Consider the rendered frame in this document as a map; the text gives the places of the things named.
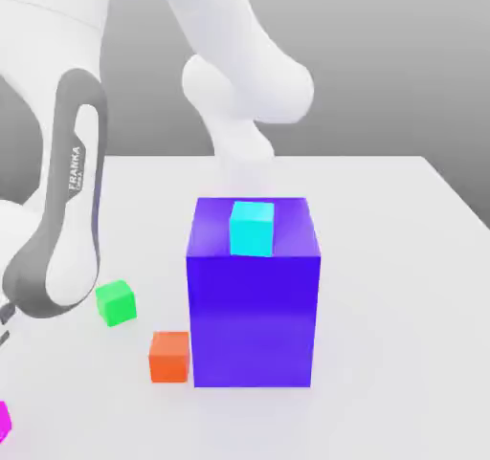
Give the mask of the small cyan cube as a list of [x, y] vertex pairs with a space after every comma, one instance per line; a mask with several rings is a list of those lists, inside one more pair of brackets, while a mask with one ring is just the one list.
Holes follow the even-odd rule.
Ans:
[[235, 201], [229, 219], [230, 254], [270, 257], [273, 253], [275, 206]]

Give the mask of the small green cube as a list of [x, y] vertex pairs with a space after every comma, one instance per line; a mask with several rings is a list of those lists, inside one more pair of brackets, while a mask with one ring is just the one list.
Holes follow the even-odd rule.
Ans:
[[137, 317], [136, 300], [130, 286], [117, 280], [96, 289], [100, 316], [108, 327], [114, 327]]

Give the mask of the small orange cube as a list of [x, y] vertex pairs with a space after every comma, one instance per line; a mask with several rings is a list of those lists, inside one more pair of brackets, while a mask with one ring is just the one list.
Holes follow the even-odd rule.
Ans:
[[150, 379], [154, 383], [186, 383], [189, 376], [189, 333], [154, 332], [148, 352]]

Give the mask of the small magenta cube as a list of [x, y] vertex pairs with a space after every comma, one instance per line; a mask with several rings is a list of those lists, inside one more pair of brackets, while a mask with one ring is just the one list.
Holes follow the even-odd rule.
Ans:
[[0, 401], [0, 444], [9, 436], [11, 428], [11, 416], [8, 406], [4, 401]]

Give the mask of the large blue box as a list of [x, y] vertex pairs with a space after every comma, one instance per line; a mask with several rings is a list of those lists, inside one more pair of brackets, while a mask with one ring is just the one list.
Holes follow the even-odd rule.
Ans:
[[274, 198], [274, 253], [230, 252], [232, 198], [198, 198], [186, 254], [197, 387], [311, 384], [322, 255], [308, 203]]

